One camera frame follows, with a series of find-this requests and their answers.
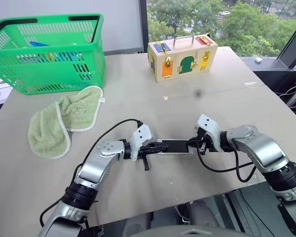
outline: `metal handle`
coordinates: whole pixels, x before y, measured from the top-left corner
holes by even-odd
[[[179,39],[185,39],[185,38],[189,38],[189,37],[192,37],[192,43],[194,42],[194,36],[182,36],[182,37],[176,37],[174,38],[173,40],[173,47],[174,45],[176,44],[176,40],[179,40]]]

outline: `greenery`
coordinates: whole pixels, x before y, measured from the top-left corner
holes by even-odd
[[[149,41],[210,33],[239,56],[277,56],[296,30],[296,0],[276,0],[284,10],[270,13],[274,2],[153,0],[148,5]],[[224,10],[230,14],[221,16]]]

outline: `green door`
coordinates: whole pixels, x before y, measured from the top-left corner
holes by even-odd
[[[179,74],[191,72],[193,69],[193,67],[191,67],[191,63],[193,62],[194,62],[194,57],[192,56],[184,58],[180,63]]]

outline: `light green cloth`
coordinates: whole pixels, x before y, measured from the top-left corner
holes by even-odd
[[[70,149],[68,131],[82,132],[94,127],[103,101],[103,91],[89,86],[74,96],[64,96],[36,112],[28,130],[28,140],[34,154],[42,158],[61,158]]]

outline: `wooden lock box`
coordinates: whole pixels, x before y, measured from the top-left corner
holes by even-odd
[[[148,44],[150,70],[157,82],[208,71],[218,45],[207,35]]]

